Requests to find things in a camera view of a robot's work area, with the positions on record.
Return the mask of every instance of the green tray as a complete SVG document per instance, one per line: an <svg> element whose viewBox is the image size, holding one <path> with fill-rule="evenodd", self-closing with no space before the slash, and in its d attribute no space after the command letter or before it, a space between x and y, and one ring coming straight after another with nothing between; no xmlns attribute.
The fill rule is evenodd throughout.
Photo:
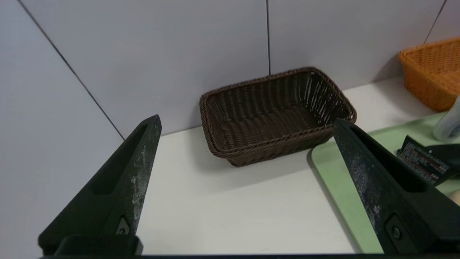
<svg viewBox="0 0 460 259"><path fill-rule="evenodd" d="M422 145L445 144L432 136L434 125L444 113L369 133L382 146L395 153L406 135ZM383 253L379 240L361 203L358 192L342 159L337 144L328 142L313 149L312 161L362 253ZM448 180L437 186L445 195L460 189L460 180Z"/></svg>

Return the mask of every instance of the wicker basket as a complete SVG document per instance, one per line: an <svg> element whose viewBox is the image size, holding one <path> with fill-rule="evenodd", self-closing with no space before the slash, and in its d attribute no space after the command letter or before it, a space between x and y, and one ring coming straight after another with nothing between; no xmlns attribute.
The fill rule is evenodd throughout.
<svg viewBox="0 0 460 259"><path fill-rule="evenodd" d="M443 112L460 95L460 37L403 50L404 85L431 109Z"/></svg>
<svg viewBox="0 0 460 259"><path fill-rule="evenodd" d="M326 142L356 111L323 72L307 67L222 87L200 99L209 150L234 166Z"/></svg>

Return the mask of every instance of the white table surface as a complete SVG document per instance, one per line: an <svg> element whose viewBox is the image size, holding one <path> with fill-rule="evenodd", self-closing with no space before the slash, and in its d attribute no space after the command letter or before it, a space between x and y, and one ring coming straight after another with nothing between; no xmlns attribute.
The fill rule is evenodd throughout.
<svg viewBox="0 0 460 259"><path fill-rule="evenodd" d="M365 131L434 112L393 78L344 91ZM143 254L355 253L310 150L235 168L201 127L163 136L137 235Z"/></svg>

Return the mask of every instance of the white wall panel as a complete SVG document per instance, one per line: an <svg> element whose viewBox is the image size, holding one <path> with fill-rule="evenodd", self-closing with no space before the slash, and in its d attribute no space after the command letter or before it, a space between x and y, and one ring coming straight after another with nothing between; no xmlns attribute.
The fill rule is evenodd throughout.
<svg viewBox="0 0 460 259"><path fill-rule="evenodd" d="M122 139L16 0L0 1L0 258L38 235Z"/></svg>
<svg viewBox="0 0 460 259"><path fill-rule="evenodd" d="M25 0L124 136L201 124L200 96L268 74L265 0Z"/></svg>
<svg viewBox="0 0 460 259"><path fill-rule="evenodd" d="M460 36L460 1L447 0L426 42Z"/></svg>
<svg viewBox="0 0 460 259"><path fill-rule="evenodd" d="M316 66L349 88L399 75L443 0L269 0L272 73Z"/></svg>

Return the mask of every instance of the black bolt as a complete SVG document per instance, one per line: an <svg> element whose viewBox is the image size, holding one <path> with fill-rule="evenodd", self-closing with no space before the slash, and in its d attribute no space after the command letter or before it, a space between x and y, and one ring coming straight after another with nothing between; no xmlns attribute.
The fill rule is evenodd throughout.
<svg viewBox="0 0 460 259"><path fill-rule="evenodd" d="M401 239L402 234L401 234L401 230L399 230L398 227L393 226L393 228L391 229L391 231L393 232L393 236L394 236L396 239L398 239L398 240Z"/></svg>

